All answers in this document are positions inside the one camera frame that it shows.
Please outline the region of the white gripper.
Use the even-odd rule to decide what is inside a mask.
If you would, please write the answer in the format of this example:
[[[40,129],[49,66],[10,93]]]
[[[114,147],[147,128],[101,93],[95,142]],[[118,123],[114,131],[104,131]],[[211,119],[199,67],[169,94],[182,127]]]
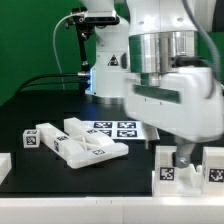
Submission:
[[[217,140],[224,133],[224,98],[210,68],[178,68],[163,75],[159,87],[142,85],[132,74],[125,81],[125,93],[126,114],[148,124],[146,148],[160,140],[156,128],[181,137],[175,139],[174,167],[189,166],[194,142]]]

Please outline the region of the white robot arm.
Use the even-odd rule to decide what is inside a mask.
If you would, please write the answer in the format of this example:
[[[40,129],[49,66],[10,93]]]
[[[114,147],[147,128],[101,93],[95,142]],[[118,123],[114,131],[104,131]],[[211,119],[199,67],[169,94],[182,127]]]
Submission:
[[[197,143],[224,133],[220,60],[195,18],[206,0],[126,0],[124,35],[109,32],[112,0],[81,1],[84,20],[106,45],[87,93],[100,101],[121,93],[129,117],[176,137],[173,164],[187,167]]]

